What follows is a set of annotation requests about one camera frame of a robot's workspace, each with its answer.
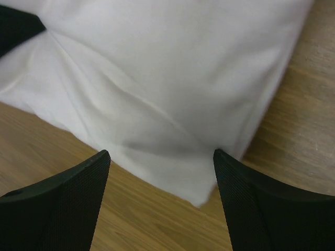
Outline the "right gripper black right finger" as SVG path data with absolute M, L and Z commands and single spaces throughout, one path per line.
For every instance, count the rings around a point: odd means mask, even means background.
M 285 184 L 221 149 L 213 161 L 233 250 L 334 250 L 334 196 Z

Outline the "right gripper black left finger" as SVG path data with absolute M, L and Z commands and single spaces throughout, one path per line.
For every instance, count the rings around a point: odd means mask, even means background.
M 1 250 L 90 250 L 109 168 L 102 150 L 1 196 Z

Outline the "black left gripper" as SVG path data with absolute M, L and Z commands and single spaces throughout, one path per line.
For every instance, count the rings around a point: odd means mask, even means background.
M 38 16 L 1 5 L 1 57 L 45 30 Z

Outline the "white t-shirt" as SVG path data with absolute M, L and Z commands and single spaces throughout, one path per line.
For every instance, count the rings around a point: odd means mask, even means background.
M 1 102 L 194 206 L 241 158 L 312 1 L 1 1 L 46 30 L 1 59 Z

